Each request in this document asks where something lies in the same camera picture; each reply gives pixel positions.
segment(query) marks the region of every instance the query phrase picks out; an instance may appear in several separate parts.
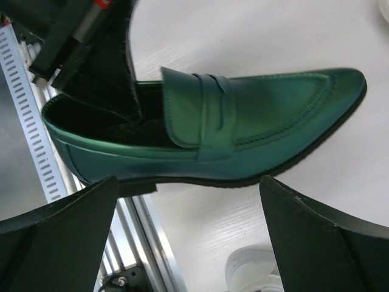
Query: black sole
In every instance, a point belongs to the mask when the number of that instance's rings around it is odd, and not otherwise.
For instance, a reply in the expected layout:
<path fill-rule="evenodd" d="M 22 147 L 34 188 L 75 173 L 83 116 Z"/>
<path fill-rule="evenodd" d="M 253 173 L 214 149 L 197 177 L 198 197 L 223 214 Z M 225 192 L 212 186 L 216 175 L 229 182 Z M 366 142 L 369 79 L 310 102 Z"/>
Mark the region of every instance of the black sole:
<path fill-rule="evenodd" d="M 351 115 L 358 109 L 359 105 L 362 103 L 367 91 L 367 84 L 365 83 L 365 87 L 363 88 L 360 96 L 356 100 L 356 102 L 352 105 L 351 108 L 348 109 L 344 115 L 339 118 L 331 127 L 329 127 L 319 138 L 317 138 L 310 146 L 305 148 L 298 155 L 290 158 L 288 161 L 283 164 L 268 170 L 266 172 L 260 173 L 255 176 L 251 176 L 250 178 L 245 179 L 237 179 L 233 181 L 224 181 L 224 180 L 212 180 L 212 179 L 199 179 L 199 178 L 170 178 L 170 177 L 152 177 L 152 178 L 142 178 L 142 179 L 124 179 L 119 181 L 119 189 L 121 197 L 128 197 L 134 195 L 141 195 L 146 193 L 156 192 L 157 187 L 156 184 L 166 184 L 166 183 L 185 183 L 185 184 L 196 184 L 199 186 L 206 187 L 219 187 L 226 189 L 234 189 L 240 187 L 248 187 L 254 184 L 258 184 L 262 178 L 262 176 L 270 175 L 276 176 L 280 173 L 283 173 L 296 164 L 298 164 L 301 160 L 311 154 L 317 147 L 319 147 L 322 143 L 325 142 L 340 126 L 342 126 Z"/>

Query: screw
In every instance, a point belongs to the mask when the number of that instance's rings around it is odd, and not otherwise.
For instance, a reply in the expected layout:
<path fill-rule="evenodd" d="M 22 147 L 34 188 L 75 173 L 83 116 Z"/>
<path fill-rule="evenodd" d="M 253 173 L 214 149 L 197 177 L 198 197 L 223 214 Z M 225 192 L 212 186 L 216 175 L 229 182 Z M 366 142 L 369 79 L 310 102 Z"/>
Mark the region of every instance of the screw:
<path fill-rule="evenodd" d="M 127 284 L 127 278 L 126 277 L 119 277 L 119 279 L 117 279 L 117 282 L 119 283 L 119 286 L 124 286 Z"/>

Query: shoe heel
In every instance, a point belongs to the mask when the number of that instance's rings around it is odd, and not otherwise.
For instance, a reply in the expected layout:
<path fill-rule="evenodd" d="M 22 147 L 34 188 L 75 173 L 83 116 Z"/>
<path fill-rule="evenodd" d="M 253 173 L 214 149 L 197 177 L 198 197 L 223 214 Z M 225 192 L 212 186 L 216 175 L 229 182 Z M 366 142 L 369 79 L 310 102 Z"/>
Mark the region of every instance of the shoe heel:
<path fill-rule="evenodd" d="M 145 181 L 119 181 L 119 197 L 129 198 L 131 196 L 146 195 L 157 192 L 157 185 Z"/>

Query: metallic green leather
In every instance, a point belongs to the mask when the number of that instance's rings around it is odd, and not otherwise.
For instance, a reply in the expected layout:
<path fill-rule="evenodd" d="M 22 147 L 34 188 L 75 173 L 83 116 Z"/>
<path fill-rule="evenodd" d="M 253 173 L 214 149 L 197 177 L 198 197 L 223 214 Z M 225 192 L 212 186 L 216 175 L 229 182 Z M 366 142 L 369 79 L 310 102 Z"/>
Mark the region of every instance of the metallic green leather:
<path fill-rule="evenodd" d="M 160 82 L 139 86 L 163 84 L 165 128 L 175 146 L 119 144 L 79 134 L 69 130 L 69 121 L 53 118 L 68 97 L 47 103 L 42 112 L 47 129 L 82 181 L 114 175 L 122 181 L 252 184 L 282 165 L 291 167 L 323 142 L 325 133 L 355 110 L 366 87 L 355 69 L 227 79 L 162 68 L 162 75 Z M 78 115 L 72 118 L 81 122 Z"/>

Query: white shoe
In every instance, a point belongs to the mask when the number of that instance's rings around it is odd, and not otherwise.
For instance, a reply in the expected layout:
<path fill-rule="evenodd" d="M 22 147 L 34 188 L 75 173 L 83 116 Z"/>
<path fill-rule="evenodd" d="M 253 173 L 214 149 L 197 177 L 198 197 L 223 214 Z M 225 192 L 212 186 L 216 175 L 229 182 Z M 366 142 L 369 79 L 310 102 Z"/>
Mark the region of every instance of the white shoe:
<path fill-rule="evenodd" d="M 389 22 L 389 0 L 379 0 L 379 9 L 386 21 Z"/>
<path fill-rule="evenodd" d="M 284 292 L 274 253 L 254 246 L 230 255 L 225 280 L 229 292 Z"/>

